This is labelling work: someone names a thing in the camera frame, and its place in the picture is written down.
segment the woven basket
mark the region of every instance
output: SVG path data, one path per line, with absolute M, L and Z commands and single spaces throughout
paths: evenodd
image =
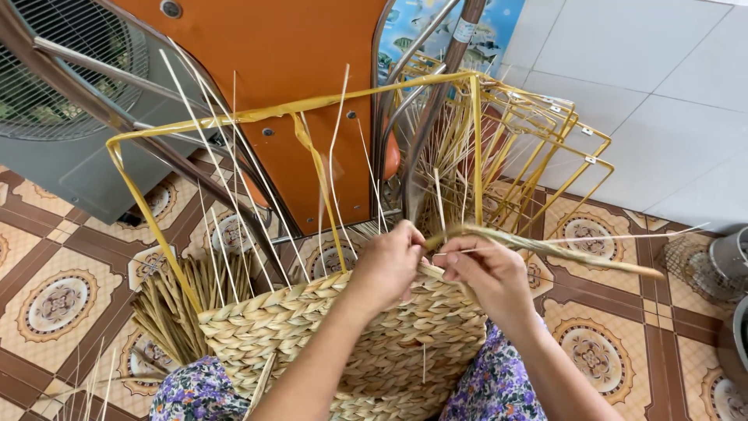
M 348 275 L 294 285 L 201 313 L 200 328 L 236 391 L 250 397 L 277 352 L 271 387 L 316 331 Z M 437 413 L 485 341 L 485 315 L 441 270 L 419 266 L 410 301 L 377 316 L 353 350 L 331 416 L 424 420 Z M 426 382 L 423 383 L 423 344 Z

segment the fish poster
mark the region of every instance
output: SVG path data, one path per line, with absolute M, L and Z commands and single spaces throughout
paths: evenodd
M 446 0 L 397 0 L 395 1 L 379 41 L 379 83 L 387 79 L 389 66 L 397 61 L 418 34 L 435 18 Z M 419 50 L 430 57 L 440 59 L 446 53 L 450 39 L 455 33 L 462 6 L 459 2 L 432 32 Z M 499 65 L 509 45 L 509 39 L 517 25 L 524 0 L 488 0 L 467 46 L 462 66 L 473 68 L 489 76 L 497 77 Z

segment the label sticker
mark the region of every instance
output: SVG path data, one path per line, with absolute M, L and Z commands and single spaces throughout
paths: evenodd
M 462 18 L 457 22 L 453 37 L 461 43 L 469 43 L 475 33 L 477 23 L 465 22 Z

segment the woman's left hand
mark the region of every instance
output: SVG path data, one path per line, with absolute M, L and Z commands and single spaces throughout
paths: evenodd
M 346 289 L 336 302 L 369 322 L 391 306 L 416 276 L 423 255 L 423 235 L 410 221 L 403 220 L 388 234 L 374 237 L 356 263 Z

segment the ceramic tile floor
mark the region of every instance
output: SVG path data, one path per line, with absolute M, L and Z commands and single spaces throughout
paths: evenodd
M 195 162 L 212 173 L 210 164 L 199 157 Z M 110 367 L 113 377 L 146 375 L 149 369 L 133 348 L 174 367 L 129 321 L 133 291 L 162 264 L 162 250 L 145 227 L 104 225 L 13 172 L 0 171 L 0 418 L 80 421 L 83 392 L 53 402 L 44 394 L 107 377 Z M 550 194 L 539 190 L 535 199 L 542 204 Z M 207 247 L 217 246 L 218 236 L 206 234 L 200 196 L 192 185 L 170 176 L 148 199 L 178 256 L 204 257 Z M 533 224 L 531 235 L 553 231 L 577 199 L 562 196 Z M 218 224 L 230 228 L 231 212 L 207 196 L 203 200 L 216 210 Z M 589 202 L 553 236 L 681 229 L 677 223 Z M 700 234 L 691 239 L 713 240 Z M 657 256 L 671 240 L 590 241 L 575 247 L 664 270 Z M 227 241 L 236 248 L 251 246 L 232 236 Z M 363 245 L 356 235 L 351 241 L 343 247 L 347 261 L 355 260 L 353 251 Z M 280 255 L 290 263 L 295 256 L 288 249 Z M 313 278 L 337 270 L 336 259 L 319 258 L 335 253 L 328 235 L 300 244 L 300 253 L 304 271 Z M 625 419 L 744 419 L 747 407 L 726 380 L 716 352 L 720 319 L 729 306 L 710 304 L 672 274 L 656 280 L 537 255 L 528 261 L 528 282 L 554 338 Z M 582 358 L 576 352 L 580 343 L 595 358 Z M 145 420 L 156 389 L 144 382 L 113 384 L 107 420 Z M 96 390 L 92 420 L 99 417 L 104 395 L 104 389 Z

